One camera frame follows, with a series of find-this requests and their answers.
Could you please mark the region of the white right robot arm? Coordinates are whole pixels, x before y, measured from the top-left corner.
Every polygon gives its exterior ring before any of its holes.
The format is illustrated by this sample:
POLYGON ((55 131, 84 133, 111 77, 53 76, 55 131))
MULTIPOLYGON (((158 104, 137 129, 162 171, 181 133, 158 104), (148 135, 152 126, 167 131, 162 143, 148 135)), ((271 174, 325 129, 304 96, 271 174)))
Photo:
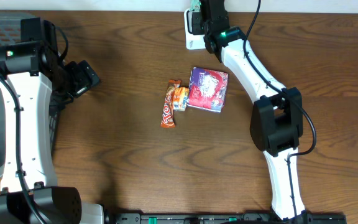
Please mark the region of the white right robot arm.
POLYGON ((202 36, 205 49, 236 76, 252 101, 250 135, 267 161, 275 218, 295 223, 305 211, 296 160, 303 134, 301 94, 277 81, 256 57, 249 32, 231 26, 224 1, 192 1, 187 10, 188 33, 202 36))

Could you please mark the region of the small orange snack pack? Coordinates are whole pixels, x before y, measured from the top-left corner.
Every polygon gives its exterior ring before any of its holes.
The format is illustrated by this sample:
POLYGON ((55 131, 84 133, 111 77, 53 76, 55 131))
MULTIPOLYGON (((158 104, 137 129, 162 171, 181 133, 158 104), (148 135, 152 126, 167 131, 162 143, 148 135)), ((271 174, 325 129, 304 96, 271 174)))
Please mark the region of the small orange snack pack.
POLYGON ((186 87, 179 87, 175 90, 172 101, 175 111, 186 110, 189 92, 189 89, 186 87))

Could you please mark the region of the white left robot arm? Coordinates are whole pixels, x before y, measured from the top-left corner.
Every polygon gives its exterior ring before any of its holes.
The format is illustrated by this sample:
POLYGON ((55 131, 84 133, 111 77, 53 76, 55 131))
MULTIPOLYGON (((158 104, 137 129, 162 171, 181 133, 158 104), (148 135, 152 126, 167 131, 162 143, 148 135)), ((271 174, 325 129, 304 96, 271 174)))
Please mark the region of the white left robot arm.
POLYGON ((39 17, 21 20, 21 40, 0 46, 6 155, 0 182, 0 223, 109 222, 100 204, 61 187, 52 162, 49 115, 99 84, 88 62, 65 63, 60 28, 39 17))

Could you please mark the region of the orange chocolate bar wrapper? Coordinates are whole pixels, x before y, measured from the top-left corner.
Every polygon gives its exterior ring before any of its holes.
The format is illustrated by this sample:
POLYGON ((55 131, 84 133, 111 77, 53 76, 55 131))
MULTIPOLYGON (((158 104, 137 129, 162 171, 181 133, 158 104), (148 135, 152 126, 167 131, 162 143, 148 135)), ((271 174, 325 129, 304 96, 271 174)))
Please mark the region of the orange chocolate bar wrapper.
POLYGON ((175 94, 175 90, 180 86, 181 80, 169 80, 167 91, 165 94, 164 105, 163 105, 163 113, 161 120, 162 128, 174 128, 175 123, 173 120, 173 96, 175 94))

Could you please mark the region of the teal snack wrapper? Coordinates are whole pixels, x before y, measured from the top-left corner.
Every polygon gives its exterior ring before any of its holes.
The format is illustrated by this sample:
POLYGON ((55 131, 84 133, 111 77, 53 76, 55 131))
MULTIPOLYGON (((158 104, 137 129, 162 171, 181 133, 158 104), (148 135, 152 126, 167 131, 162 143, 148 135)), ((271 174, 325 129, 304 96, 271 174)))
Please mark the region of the teal snack wrapper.
POLYGON ((200 12, 201 11, 201 1, 200 0, 191 0, 189 11, 200 12))

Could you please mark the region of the red purple noodle packet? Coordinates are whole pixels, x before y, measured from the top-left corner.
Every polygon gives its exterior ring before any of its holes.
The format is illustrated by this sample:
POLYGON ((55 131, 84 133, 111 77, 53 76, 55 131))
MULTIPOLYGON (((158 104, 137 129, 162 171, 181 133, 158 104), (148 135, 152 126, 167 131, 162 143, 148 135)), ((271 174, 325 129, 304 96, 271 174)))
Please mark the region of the red purple noodle packet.
POLYGON ((187 105, 220 113, 225 104, 228 78, 225 72, 194 67, 190 76, 187 105))

